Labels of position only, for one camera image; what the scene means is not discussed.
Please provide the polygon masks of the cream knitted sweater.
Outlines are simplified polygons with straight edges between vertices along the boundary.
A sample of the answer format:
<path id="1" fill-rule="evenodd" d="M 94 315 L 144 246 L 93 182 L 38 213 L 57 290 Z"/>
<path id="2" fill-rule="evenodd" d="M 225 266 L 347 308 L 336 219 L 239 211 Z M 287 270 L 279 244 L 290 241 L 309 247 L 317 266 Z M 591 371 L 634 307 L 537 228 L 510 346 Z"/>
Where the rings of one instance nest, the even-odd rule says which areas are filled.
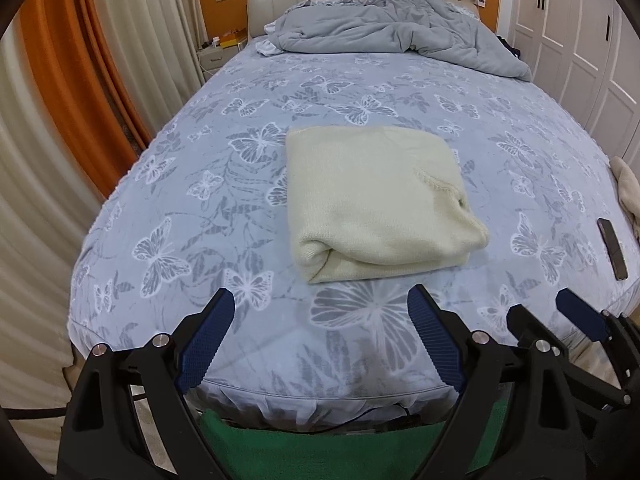
<path id="1" fill-rule="evenodd" d="M 489 231 L 445 140 L 392 126 L 320 126 L 286 136 L 288 232 L 310 284 L 465 264 Z"/>

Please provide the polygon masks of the black smartphone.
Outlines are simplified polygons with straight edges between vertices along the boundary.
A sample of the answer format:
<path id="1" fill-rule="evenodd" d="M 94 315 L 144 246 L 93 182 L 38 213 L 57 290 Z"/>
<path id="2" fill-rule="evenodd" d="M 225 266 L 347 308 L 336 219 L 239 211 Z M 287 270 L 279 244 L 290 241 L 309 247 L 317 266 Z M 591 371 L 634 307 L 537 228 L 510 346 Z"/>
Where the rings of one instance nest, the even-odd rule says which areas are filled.
<path id="1" fill-rule="evenodd" d="M 610 258 L 610 263 L 616 280 L 626 280 L 628 278 L 628 270 L 622 248 L 620 248 L 620 241 L 617 238 L 612 222 L 605 218 L 599 218 L 597 220 L 597 225 L 602 236 L 603 243 L 605 244 L 606 251 L 608 252 L 608 258 Z"/>

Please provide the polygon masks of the green cloth below bed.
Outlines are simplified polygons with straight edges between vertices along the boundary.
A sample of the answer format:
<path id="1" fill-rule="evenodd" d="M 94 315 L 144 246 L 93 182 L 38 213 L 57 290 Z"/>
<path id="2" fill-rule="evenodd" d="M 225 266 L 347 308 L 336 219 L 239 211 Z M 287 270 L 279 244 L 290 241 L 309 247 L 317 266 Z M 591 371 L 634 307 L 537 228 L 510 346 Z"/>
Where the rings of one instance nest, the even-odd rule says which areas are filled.
<path id="1" fill-rule="evenodd" d="M 228 425 L 208 410 L 201 433 L 233 479 L 409 479 L 445 427 L 379 434 L 288 434 Z"/>

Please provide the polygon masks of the beige garment on bed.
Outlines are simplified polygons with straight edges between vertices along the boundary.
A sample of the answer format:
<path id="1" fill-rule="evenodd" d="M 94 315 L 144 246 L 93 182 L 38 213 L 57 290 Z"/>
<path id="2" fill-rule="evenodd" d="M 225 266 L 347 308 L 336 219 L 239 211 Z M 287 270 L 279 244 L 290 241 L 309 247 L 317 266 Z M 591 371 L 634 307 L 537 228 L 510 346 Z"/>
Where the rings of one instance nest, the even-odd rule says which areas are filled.
<path id="1" fill-rule="evenodd" d="M 631 168 L 618 156 L 610 159 L 612 174 L 617 182 L 620 206 L 626 212 L 634 230 L 634 237 L 640 240 L 640 184 Z"/>

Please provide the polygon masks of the butterfly patterned bed sheet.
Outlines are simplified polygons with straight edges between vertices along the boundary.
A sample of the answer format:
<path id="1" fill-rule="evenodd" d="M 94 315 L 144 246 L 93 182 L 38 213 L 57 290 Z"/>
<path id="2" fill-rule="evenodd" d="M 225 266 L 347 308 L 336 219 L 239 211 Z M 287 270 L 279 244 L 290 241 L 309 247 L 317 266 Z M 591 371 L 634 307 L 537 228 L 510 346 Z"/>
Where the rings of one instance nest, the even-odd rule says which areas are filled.
<path id="1" fill-rule="evenodd" d="M 416 285 L 499 342 L 521 304 L 577 348 L 564 288 L 630 312 L 639 244 L 606 155 L 526 81 L 248 47 L 103 205 L 67 326 L 82 353 L 132 349 L 227 289 L 232 324 L 190 399 L 308 431 L 454 402 L 408 315 Z"/>

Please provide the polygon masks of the white wardrobe doors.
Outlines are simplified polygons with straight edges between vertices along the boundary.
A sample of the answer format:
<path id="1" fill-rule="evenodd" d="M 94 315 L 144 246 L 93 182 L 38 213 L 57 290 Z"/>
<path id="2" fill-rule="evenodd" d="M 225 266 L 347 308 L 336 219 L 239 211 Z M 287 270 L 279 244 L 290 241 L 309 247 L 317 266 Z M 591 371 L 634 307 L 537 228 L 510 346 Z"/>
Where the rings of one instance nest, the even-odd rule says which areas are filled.
<path id="1" fill-rule="evenodd" d="M 534 83 L 608 156 L 639 170 L 639 36 L 615 0 L 512 0 L 509 39 Z"/>

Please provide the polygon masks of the grey rumpled duvet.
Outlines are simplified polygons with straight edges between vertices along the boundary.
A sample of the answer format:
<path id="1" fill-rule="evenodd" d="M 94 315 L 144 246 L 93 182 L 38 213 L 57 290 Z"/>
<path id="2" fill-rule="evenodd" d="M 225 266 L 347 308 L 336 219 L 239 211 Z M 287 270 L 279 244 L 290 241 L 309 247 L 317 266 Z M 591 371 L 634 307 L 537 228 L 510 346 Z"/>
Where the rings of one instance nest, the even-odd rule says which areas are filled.
<path id="1" fill-rule="evenodd" d="M 533 80 L 478 18 L 446 0 L 305 0 L 265 27 L 265 56 L 406 53 L 494 76 Z"/>

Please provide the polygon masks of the white bedside table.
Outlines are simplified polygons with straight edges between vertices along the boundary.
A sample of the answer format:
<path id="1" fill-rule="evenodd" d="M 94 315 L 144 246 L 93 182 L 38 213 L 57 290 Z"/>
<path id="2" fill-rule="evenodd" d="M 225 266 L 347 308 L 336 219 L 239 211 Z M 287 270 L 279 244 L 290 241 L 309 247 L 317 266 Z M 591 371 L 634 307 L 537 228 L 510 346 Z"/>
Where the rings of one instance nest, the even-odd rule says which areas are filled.
<path id="1" fill-rule="evenodd" d="M 243 39 L 238 44 L 223 48 L 219 44 L 216 46 L 213 42 L 206 44 L 204 48 L 201 48 L 196 52 L 198 58 L 198 64 L 200 64 L 201 71 L 205 80 L 209 80 L 216 73 L 218 73 L 232 58 L 241 52 L 246 46 L 247 40 Z"/>

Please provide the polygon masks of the cream and orange curtain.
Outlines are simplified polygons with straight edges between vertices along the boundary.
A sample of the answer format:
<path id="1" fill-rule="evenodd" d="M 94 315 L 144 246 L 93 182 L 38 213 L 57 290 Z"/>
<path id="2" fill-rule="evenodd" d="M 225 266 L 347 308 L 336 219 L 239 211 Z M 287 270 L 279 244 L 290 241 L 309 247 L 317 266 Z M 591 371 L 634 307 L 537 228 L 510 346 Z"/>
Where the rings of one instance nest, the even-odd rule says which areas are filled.
<path id="1" fill-rule="evenodd" d="M 102 202 L 201 88 L 200 0 L 1 0 L 1 405 L 62 408 L 72 271 Z"/>

